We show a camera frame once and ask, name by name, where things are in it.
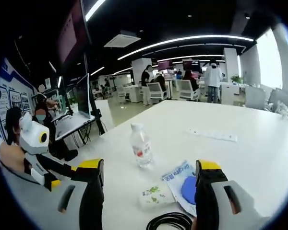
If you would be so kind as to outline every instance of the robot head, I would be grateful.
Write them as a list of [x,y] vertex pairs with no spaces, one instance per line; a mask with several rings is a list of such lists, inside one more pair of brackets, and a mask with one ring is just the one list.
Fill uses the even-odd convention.
[[32,121],[27,112],[19,120],[20,146],[31,155],[48,152],[49,129],[38,122]]

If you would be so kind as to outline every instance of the white coat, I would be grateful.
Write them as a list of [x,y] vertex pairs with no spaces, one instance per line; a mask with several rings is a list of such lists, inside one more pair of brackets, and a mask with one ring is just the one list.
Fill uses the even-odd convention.
[[213,69],[211,66],[209,66],[206,69],[206,73],[205,73],[205,85],[206,86],[213,86],[213,87],[220,87],[220,83],[223,79],[222,76],[222,71],[220,69],[220,67],[216,67],[215,69]]

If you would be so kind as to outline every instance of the bottle label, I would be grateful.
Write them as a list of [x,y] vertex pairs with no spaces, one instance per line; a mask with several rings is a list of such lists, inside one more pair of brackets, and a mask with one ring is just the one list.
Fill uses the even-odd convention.
[[145,146],[143,148],[138,148],[136,146],[133,146],[133,152],[137,157],[144,157],[145,155],[147,155],[148,153],[150,153],[150,145],[149,142],[147,142],[145,144]]

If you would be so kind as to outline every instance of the jeans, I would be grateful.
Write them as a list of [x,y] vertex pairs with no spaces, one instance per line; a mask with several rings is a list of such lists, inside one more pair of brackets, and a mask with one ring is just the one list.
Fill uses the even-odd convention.
[[214,86],[208,86],[208,103],[212,102],[212,97],[213,97],[213,103],[217,103],[218,99],[218,87]]

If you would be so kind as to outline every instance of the air vent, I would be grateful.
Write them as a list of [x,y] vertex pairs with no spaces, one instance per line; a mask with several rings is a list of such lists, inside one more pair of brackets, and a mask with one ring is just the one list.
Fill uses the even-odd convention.
[[116,48],[125,48],[129,46],[132,43],[135,43],[139,41],[140,38],[130,36],[130,35],[124,35],[119,34],[116,35],[111,41],[109,41],[107,44],[105,44],[104,47],[116,47]]

